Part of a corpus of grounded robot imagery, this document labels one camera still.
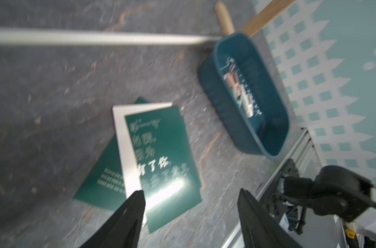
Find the white postcard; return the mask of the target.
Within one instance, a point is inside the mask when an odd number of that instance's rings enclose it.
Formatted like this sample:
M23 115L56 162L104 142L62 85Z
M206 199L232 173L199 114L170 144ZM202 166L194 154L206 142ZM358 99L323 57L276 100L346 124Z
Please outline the white postcard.
M115 105L112 108L118 150L123 172L126 196L131 196L135 191L141 190L140 176L137 171L137 161L134 148L130 139L127 115L139 114L171 107L171 102Z

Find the pink clothespin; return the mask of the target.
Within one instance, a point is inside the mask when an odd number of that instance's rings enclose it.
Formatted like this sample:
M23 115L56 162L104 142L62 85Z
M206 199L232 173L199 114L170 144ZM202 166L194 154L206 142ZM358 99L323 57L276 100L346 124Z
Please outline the pink clothespin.
M232 63L229 67L229 71L225 73L223 77L230 90L234 93L234 96L239 98L241 96L240 82L235 68L236 65Z

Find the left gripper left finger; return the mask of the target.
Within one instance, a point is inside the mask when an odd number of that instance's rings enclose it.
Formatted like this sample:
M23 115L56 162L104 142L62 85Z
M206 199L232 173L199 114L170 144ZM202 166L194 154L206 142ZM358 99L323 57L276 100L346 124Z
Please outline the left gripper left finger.
M81 248L136 248L145 207L144 192L133 192Z

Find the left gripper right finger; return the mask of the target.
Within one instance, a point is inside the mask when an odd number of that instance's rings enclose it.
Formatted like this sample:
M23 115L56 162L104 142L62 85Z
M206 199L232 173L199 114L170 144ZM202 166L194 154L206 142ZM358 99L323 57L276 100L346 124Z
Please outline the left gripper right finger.
M280 227L249 191L240 190L237 206L246 248L301 247Z

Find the green postcard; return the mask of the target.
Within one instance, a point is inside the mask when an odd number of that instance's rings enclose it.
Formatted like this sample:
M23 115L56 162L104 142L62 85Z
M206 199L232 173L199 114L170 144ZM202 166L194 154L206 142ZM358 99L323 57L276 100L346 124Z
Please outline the green postcard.
M135 104L146 104L138 98ZM116 211L128 198L124 183L116 134L111 138L94 167L73 197L76 200Z
M153 233L202 199L201 182L177 106L125 117Z

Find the white clothespin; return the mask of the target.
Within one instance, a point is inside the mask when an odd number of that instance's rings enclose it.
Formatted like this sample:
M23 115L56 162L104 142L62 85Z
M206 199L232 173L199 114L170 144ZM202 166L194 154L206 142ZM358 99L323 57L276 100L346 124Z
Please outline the white clothespin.
M252 93L247 93L243 84L239 85L240 87L240 100L245 111L247 118L251 118L254 115L254 106L253 106L253 95Z

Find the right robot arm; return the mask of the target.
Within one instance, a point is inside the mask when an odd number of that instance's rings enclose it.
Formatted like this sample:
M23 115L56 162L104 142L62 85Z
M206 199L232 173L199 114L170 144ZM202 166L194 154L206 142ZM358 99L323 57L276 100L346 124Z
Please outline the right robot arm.
M287 159L261 200L269 214L287 219L288 231L303 233L308 209L318 216L336 215L353 222L369 208L375 185L370 180L337 165L323 167L315 179L299 176L292 159Z

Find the wooden postcard rack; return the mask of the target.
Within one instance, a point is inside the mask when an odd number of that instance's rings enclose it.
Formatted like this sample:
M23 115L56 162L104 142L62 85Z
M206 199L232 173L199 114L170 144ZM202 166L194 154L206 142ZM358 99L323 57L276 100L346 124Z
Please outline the wooden postcard rack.
M293 2L295 1L271 1L241 33L249 38L254 36ZM224 35L234 34L236 30L226 5L218 1L214 8ZM222 38L203 35L0 28L0 46L194 46L213 44Z

